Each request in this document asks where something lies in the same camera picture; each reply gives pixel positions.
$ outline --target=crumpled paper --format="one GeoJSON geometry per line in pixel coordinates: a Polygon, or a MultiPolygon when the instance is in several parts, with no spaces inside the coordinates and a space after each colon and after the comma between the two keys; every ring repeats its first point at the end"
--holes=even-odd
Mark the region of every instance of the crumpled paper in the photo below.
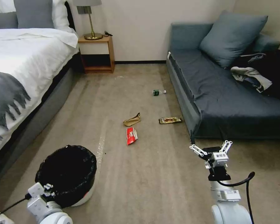
{"type": "Polygon", "coordinates": [[[141,118],[140,118],[140,113],[138,113],[135,117],[132,117],[130,119],[127,119],[125,121],[123,121],[123,124],[127,127],[130,127],[138,122],[141,121],[141,118]]]}

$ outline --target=black garbage bag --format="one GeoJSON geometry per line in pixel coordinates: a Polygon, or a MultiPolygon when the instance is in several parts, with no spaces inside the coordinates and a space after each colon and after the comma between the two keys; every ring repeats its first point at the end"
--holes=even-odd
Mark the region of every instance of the black garbage bag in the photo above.
{"type": "Polygon", "coordinates": [[[66,146],[40,165],[35,182],[53,185],[55,196],[47,198],[62,208],[80,201],[91,189],[96,174],[96,156],[83,146],[66,146]]]}

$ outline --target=wooden nightstand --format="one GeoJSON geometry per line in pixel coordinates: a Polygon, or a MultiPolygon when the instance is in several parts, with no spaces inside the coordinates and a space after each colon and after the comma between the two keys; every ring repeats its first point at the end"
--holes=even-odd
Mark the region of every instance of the wooden nightstand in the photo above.
{"type": "Polygon", "coordinates": [[[85,73],[113,73],[115,58],[112,37],[99,40],[78,40],[85,73]]]}

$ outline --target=blue sofa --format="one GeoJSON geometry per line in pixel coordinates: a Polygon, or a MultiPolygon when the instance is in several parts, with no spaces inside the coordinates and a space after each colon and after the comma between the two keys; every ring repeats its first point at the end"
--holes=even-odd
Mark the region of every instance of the blue sofa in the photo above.
{"type": "MultiPolygon", "coordinates": [[[[212,24],[173,23],[167,68],[191,140],[194,138],[280,138],[280,100],[237,82],[199,50],[212,24]]],[[[280,42],[260,34],[254,52],[280,42]]]]}

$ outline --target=plastic bottle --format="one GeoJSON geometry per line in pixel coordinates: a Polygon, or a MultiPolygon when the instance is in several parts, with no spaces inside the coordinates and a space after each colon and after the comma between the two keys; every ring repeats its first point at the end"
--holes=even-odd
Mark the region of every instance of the plastic bottle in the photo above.
{"type": "Polygon", "coordinates": [[[158,95],[161,95],[161,94],[166,94],[166,90],[164,90],[164,91],[161,91],[161,90],[153,90],[153,91],[152,91],[152,95],[154,95],[154,96],[158,96],[158,95]]]}

